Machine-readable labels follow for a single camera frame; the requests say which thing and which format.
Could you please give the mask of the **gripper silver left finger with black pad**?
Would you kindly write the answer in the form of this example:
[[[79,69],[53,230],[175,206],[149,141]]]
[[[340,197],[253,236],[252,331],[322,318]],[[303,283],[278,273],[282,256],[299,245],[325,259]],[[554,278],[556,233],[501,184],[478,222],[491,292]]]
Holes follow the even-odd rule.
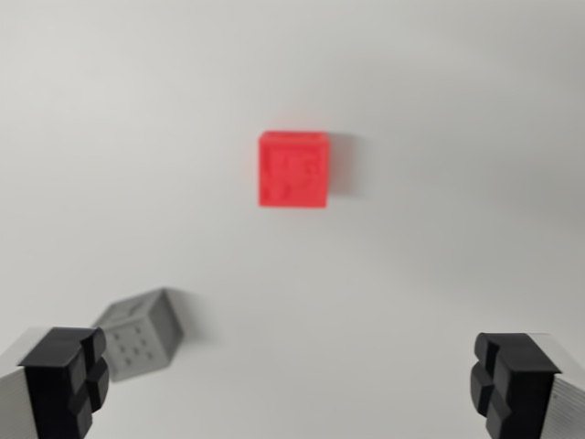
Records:
[[[1,436],[84,438],[106,401],[99,327],[32,327],[1,354]]]

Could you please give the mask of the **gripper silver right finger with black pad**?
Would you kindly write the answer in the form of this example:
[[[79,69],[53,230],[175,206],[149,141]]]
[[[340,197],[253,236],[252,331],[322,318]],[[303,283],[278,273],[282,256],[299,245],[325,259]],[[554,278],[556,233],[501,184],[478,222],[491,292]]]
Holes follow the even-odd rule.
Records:
[[[492,438],[584,437],[584,367],[549,334],[481,333],[470,375]]]

